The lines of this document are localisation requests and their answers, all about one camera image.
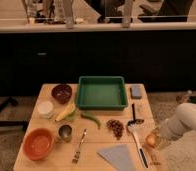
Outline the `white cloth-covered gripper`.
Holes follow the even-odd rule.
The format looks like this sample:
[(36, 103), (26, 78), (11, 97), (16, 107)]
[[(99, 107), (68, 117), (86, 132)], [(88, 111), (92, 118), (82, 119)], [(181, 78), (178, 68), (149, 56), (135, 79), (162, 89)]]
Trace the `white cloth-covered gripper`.
[(165, 119), (159, 128), (156, 127), (148, 135), (154, 134), (156, 136), (156, 147), (153, 149), (162, 150), (171, 144), (170, 141), (180, 139), (187, 131), (188, 127), (183, 124), (177, 115), (173, 115)]

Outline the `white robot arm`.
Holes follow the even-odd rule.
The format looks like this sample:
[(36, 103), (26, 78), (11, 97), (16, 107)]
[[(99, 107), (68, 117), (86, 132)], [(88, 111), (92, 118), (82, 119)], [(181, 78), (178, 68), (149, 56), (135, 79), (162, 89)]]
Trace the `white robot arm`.
[(147, 135), (145, 142), (148, 147), (161, 150), (192, 130), (196, 131), (196, 104), (182, 103)]

